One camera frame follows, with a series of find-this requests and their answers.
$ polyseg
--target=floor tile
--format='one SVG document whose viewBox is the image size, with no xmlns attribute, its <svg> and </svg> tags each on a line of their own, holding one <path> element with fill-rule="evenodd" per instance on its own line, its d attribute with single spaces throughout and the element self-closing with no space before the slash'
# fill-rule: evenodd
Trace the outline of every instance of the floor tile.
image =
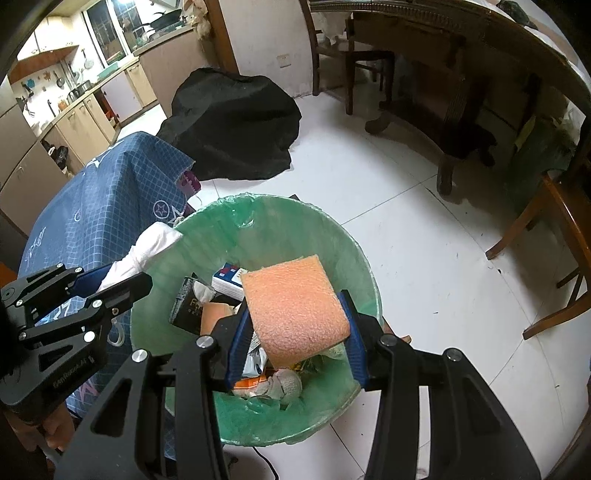
<svg viewBox="0 0 591 480">
<path fill-rule="evenodd" d="M 232 467 L 232 480 L 272 480 L 267 464 L 252 448 L 227 446 L 225 450 L 239 458 Z M 281 480 L 358 480 L 363 475 L 330 426 L 296 445 L 280 443 L 258 450 L 272 463 Z"/>
<path fill-rule="evenodd" d="M 263 182 L 215 180 L 220 196 L 241 191 L 296 194 L 343 223 L 418 181 L 362 135 L 322 126 L 293 148 L 290 170 Z"/>
<path fill-rule="evenodd" d="M 452 194 L 446 197 L 437 193 L 434 177 L 424 185 L 486 252 L 500 240 L 517 214 L 501 184 L 481 163 L 464 162 L 454 171 L 454 179 Z M 538 222 L 492 261 L 531 323 L 548 294 L 562 249 L 562 241 L 551 228 Z"/>
<path fill-rule="evenodd" d="M 566 248 L 561 257 L 555 280 L 566 276 L 575 266 L 576 263 Z M 563 308 L 568 302 L 573 286 L 574 280 L 571 280 L 561 289 L 552 288 L 540 309 L 538 319 Z M 581 293 L 585 291 L 586 285 L 583 282 Z M 536 338 L 542 345 L 554 382 L 556 382 L 564 428 L 570 440 L 589 405 L 587 381 L 590 374 L 591 310 L 539 333 Z"/>
<path fill-rule="evenodd" d="M 121 129 L 121 132 L 119 132 L 118 140 L 136 132 L 148 132 L 151 135 L 156 135 L 164 120 L 166 120 L 166 114 L 160 104 L 158 104 L 136 118 L 129 125 L 125 125 Z"/>
<path fill-rule="evenodd" d="M 554 380 L 536 338 L 522 342 L 491 389 L 517 426 L 544 478 L 572 435 L 565 435 Z"/>
<path fill-rule="evenodd" d="M 219 198 L 213 180 L 206 180 L 200 183 L 201 190 L 187 200 L 187 203 L 195 210 L 204 208 Z"/>
<path fill-rule="evenodd" d="M 394 119 L 379 135 L 367 134 L 366 137 L 418 181 L 437 174 L 441 150 L 412 125 Z"/>
<path fill-rule="evenodd" d="M 380 392 L 366 392 L 362 390 L 349 409 L 332 423 L 335 432 L 362 469 L 367 467 L 374 442 L 380 395 Z M 426 445 L 430 440 L 427 387 L 420 387 L 419 400 L 419 446 L 422 446 Z"/>
<path fill-rule="evenodd" d="M 492 381 L 529 322 L 451 213 L 417 186 L 344 227 L 368 257 L 394 332 L 427 352 L 457 347 Z"/>
</svg>

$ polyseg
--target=blue cloth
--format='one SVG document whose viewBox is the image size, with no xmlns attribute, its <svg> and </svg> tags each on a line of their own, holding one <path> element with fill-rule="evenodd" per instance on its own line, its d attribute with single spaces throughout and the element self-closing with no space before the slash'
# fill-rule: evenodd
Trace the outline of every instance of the blue cloth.
<svg viewBox="0 0 591 480">
<path fill-rule="evenodd" d="M 58 263 L 89 271 L 120 260 L 152 223 L 172 224 L 181 215 L 186 198 L 177 182 L 192 164 L 184 153 L 144 132 L 117 142 L 71 179 L 43 210 L 27 242 L 19 277 Z M 72 314 L 83 303 L 75 297 L 42 322 Z M 128 312 L 118 319 L 125 330 L 124 345 L 107 345 L 107 366 L 67 400 L 81 417 L 132 352 L 129 317 Z M 115 329 L 111 337 L 116 339 Z"/>
</svg>

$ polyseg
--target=doorframe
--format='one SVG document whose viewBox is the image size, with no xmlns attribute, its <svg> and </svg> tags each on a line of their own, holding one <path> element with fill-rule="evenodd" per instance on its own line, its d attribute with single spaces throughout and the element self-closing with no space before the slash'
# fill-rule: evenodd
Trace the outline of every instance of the doorframe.
<svg viewBox="0 0 591 480">
<path fill-rule="evenodd" d="M 240 73 L 238 71 L 238 63 L 234 56 L 232 49 L 232 42 L 228 29 L 226 28 L 226 21 L 223 18 L 222 7 L 219 0 L 204 0 L 209 12 L 209 22 L 212 25 L 213 31 L 213 46 L 216 50 L 217 60 L 220 67 L 230 73 Z"/>
</svg>

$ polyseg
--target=white cloth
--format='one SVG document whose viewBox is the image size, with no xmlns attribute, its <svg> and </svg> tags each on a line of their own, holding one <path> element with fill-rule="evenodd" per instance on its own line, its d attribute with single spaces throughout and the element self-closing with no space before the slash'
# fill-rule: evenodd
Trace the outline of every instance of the white cloth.
<svg viewBox="0 0 591 480">
<path fill-rule="evenodd" d="M 123 259 L 113 263 L 97 291 L 104 290 L 145 271 L 158 254 L 175 244 L 182 236 L 182 233 L 177 232 L 166 223 L 153 223 L 140 234 L 129 253 Z M 123 326 L 117 322 L 117 317 L 111 322 L 117 328 L 119 335 L 116 342 L 112 342 L 111 339 L 108 339 L 108 342 L 114 346 L 121 346 L 125 341 Z"/>
</svg>

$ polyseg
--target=black cable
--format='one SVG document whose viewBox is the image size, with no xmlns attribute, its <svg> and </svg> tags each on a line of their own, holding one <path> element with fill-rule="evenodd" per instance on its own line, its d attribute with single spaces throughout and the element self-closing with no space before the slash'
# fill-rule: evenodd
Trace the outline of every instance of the black cable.
<svg viewBox="0 0 591 480">
<path fill-rule="evenodd" d="M 252 447 L 252 449 L 255 451 L 255 453 L 261 457 L 264 461 L 266 461 L 267 465 L 269 466 L 269 468 L 271 469 L 271 472 L 273 472 L 273 475 L 275 475 L 275 480 L 279 480 L 279 475 L 277 475 L 277 472 L 275 471 L 275 469 L 273 468 L 273 465 L 271 464 L 271 462 L 269 460 L 267 460 L 262 454 L 261 452 L 259 452 L 256 447 Z"/>
</svg>

